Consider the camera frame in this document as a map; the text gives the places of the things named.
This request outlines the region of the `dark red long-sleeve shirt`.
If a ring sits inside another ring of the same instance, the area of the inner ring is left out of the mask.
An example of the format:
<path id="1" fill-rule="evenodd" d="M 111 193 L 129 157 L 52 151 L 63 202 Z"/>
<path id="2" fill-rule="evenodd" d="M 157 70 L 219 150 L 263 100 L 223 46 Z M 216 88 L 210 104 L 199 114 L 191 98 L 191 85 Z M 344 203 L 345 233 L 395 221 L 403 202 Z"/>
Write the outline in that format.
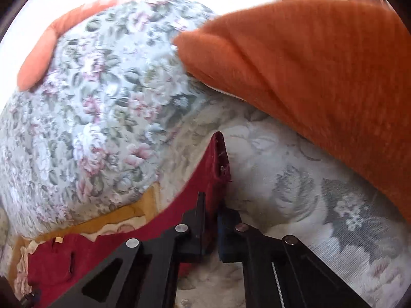
<path id="1" fill-rule="evenodd" d="M 212 135 L 183 190 L 163 212 L 144 226 L 131 232 L 97 236 L 94 241 L 81 234 L 68 234 L 62 243 L 48 240 L 40 244 L 28 261 L 28 284 L 40 290 L 40 300 L 35 306 L 50 306 L 129 238 L 150 240 L 177 225 L 186 211 L 195 208 L 199 192 L 206 194 L 206 215 L 212 217 L 224 199 L 230 180 L 224 136 L 218 131 Z"/>

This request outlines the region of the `orange floral plush blanket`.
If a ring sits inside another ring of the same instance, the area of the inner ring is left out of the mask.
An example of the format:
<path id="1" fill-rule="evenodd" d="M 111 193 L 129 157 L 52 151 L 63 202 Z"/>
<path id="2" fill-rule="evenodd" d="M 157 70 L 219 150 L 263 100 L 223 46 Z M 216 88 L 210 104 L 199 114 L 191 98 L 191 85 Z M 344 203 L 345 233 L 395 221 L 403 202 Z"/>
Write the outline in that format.
<path id="1" fill-rule="evenodd" d="M 160 184 L 153 183 L 142 197 L 132 204 L 99 216 L 85 223 L 41 234 L 36 238 L 18 236 L 13 247 L 7 279 L 17 297 L 22 299 L 31 291 L 28 285 L 28 257 L 45 241 L 56 238 L 62 242 L 68 234 L 80 234 L 90 241 L 98 236 L 131 232 L 145 225 L 158 214 L 157 199 L 160 197 Z"/>

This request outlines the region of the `floral blue sofa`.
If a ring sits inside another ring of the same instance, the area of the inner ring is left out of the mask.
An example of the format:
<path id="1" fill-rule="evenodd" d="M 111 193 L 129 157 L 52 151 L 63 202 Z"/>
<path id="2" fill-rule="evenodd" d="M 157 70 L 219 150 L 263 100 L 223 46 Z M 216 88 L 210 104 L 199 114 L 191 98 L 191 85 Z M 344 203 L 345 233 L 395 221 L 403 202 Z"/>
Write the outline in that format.
<path id="1" fill-rule="evenodd" d="M 40 85 L 1 112 L 1 274 L 29 291 L 29 249 L 41 238 L 142 199 L 165 208 L 211 136 L 224 134 L 229 202 L 244 221 L 293 234 L 371 307 L 410 288 L 410 227 L 367 181 L 245 102 L 189 76 L 172 41 L 212 11 L 196 2 L 129 2 L 57 41 Z"/>

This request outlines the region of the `orange velvet cushion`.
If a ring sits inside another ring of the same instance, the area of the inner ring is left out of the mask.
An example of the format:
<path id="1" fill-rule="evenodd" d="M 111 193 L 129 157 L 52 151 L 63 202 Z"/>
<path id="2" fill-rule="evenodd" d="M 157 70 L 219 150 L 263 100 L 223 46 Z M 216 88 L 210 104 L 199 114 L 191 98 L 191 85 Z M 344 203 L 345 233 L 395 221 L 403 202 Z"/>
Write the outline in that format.
<path id="1" fill-rule="evenodd" d="M 283 0 L 174 39 L 186 70 L 291 127 L 410 217 L 410 33 L 372 0 Z"/>

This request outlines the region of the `pink cushion behind sofa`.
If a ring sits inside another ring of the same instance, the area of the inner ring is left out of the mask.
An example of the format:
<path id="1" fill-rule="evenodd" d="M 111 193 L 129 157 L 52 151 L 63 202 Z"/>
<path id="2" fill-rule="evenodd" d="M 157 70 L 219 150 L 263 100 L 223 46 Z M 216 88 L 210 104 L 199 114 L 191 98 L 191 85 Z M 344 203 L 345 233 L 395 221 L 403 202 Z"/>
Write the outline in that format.
<path id="1" fill-rule="evenodd" d="M 106 9 L 115 6 L 118 0 L 97 0 L 82 4 L 55 19 L 43 32 L 31 52 L 25 58 L 18 74 L 20 92 L 30 90 L 47 72 L 59 38 L 74 26 Z"/>

